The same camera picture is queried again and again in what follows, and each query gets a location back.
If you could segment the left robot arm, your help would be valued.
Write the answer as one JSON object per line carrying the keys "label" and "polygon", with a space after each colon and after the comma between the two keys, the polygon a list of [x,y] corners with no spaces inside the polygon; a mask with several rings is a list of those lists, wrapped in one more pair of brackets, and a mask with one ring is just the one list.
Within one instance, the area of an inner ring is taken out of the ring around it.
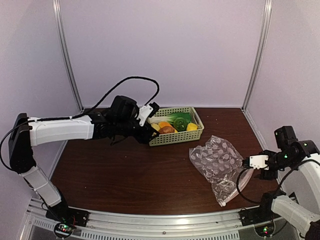
{"label": "left robot arm", "polygon": [[18,115],[9,133],[10,169],[22,176],[61,222],[72,218],[72,211],[59,190],[37,165],[32,148],[46,143],[68,140],[98,140],[116,136],[134,137],[148,144],[159,136],[148,118],[159,110],[155,102],[139,107],[135,100],[117,95],[111,107],[102,112],[88,112],[79,117],[37,118]]}

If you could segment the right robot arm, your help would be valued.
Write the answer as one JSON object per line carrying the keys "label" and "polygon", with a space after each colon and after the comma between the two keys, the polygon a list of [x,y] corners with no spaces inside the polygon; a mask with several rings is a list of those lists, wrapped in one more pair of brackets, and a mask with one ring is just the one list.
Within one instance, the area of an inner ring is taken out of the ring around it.
{"label": "right robot arm", "polygon": [[312,140],[298,140],[292,126],[282,126],[274,132],[279,152],[267,152],[263,166],[264,172],[286,171],[280,178],[278,187],[263,195],[256,210],[259,220],[266,221],[277,215],[292,225],[304,240],[318,240],[320,238],[320,211],[311,210],[303,202],[303,186],[293,183],[291,192],[296,195],[293,200],[285,192],[286,180],[293,181],[294,177],[304,180],[315,205],[320,205],[320,148]]}

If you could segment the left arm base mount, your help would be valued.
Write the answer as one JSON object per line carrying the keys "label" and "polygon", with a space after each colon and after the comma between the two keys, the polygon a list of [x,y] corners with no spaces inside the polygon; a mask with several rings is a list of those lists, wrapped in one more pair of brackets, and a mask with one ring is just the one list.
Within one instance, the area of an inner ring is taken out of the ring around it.
{"label": "left arm base mount", "polygon": [[68,206],[54,207],[47,206],[45,216],[48,219],[58,221],[68,226],[86,227],[89,219],[89,212]]}

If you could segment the green lime toy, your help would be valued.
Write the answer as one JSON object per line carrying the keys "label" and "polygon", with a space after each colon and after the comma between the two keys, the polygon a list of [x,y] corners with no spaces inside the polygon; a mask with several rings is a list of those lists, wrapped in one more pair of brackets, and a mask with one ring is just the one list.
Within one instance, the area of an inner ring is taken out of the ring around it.
{"label": "green lime toy", "polygon": [[187,129],[187,126],[188,126],[188,121],[186,119],[184,119],[183,117],[178,117],[173,122],[173,127],[178,132],[185,131]]}

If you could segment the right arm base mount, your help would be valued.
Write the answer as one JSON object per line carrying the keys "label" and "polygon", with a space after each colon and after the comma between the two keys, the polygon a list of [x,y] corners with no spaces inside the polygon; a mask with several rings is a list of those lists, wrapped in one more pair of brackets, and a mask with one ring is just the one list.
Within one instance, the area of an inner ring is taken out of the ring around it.
{"label": "right arm base mount", "polygon": [[287,194],[282,190],[279,190],[275,195],[274,192],[266,192],[262,195],[258,207],[240,210],[238,214],[242,226],[255,225],[279,218],[280,215],[274,213],[271,207],[273,200],[282,195],[286,196]]}

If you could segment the brown potato toy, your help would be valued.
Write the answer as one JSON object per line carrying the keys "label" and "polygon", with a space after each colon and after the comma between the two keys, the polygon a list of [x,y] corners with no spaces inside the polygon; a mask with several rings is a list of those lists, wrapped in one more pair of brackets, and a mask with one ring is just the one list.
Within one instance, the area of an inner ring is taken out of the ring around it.
{"label": "brown potato toy", "polygon": [[175,129],[170,125],[166,125],[159,130],[160,134],[171,134],[175,133]]}

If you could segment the orange mango toy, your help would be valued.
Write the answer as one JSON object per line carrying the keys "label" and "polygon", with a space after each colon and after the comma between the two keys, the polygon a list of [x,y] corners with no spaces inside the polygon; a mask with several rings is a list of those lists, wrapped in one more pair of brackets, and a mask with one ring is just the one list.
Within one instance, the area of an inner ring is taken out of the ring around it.
{"label": "orange mango toy", "polygon": [[158,126],[162,129],[162,128],[164,128],[164,127],[171,127],[171,128],[173,128],[173,126],[169,123],[169,122],[167,122],[167,121],[161,121],[161,122],[159,122],[158,123]]}

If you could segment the yellow lemon toy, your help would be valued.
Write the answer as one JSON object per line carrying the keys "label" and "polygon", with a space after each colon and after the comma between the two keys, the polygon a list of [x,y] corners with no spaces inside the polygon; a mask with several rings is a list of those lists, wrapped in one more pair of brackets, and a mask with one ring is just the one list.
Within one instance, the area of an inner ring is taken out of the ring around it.
{"label": "yellow lemon toy", "polygon": [[196,131],[197,129],[198,129],[198,125],[193,122],[190,122],[186,127],[187,131]]}

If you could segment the clear zip top bag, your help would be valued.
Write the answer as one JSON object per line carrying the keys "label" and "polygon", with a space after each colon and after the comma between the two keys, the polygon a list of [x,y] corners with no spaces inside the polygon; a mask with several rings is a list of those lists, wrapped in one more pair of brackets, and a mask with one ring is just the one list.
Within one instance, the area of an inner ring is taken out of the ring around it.
{"label": "clear zip top bag", "polygon": [[204,146],[189,149],[189,159],[211,184],[212,192],[221,207],[225,207],[239,194],[236,181],[244,170],[244,159],[228,140],[212,135]]}

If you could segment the green plastic basket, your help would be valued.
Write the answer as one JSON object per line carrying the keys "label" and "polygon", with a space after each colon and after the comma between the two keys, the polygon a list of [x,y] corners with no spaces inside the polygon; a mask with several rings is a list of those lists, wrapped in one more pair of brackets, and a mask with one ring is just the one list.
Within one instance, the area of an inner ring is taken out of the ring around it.
{"label": "green plastic basket", "polygon": [[190,130],[190,131],[184,130],[184,131],[178,131],[174,133],[160,134],[158,137],[156,137],[155,139],[149,142],[150,147],[190,142],[190,141],[196,141],[200,139],[205,127],[194,107],[189,106],[189,107],[161,108],[154,115],[154,117],[164,118],[169,115],[177,114],[177,113],[188,114],[190,116],[190,122],[195,124],[197,126],[197,129]]}

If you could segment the green bok choy toy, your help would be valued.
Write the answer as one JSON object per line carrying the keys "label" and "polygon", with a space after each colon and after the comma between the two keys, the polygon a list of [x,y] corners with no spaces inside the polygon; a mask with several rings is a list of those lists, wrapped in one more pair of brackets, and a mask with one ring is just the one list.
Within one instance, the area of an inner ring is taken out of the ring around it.
{"label": "green bok choy toy", "polygon": [[164,116],[153,116],[148,121],[150,124],[167,122],[173,125],[176,119],[183,119],[187,124],[192,121],[191,115],[187,112],[174,112]]}

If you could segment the pale yellow bumpy fruit toy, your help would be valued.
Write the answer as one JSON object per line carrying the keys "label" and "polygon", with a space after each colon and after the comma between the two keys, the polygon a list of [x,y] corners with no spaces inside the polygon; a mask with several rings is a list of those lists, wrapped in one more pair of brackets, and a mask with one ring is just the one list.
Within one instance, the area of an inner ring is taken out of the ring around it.
{"label": "pale yellow bumpy fruit toy", "polygon": [[151,126],[156,130],[159,131],[161,127],[157,123],[152,123]]}

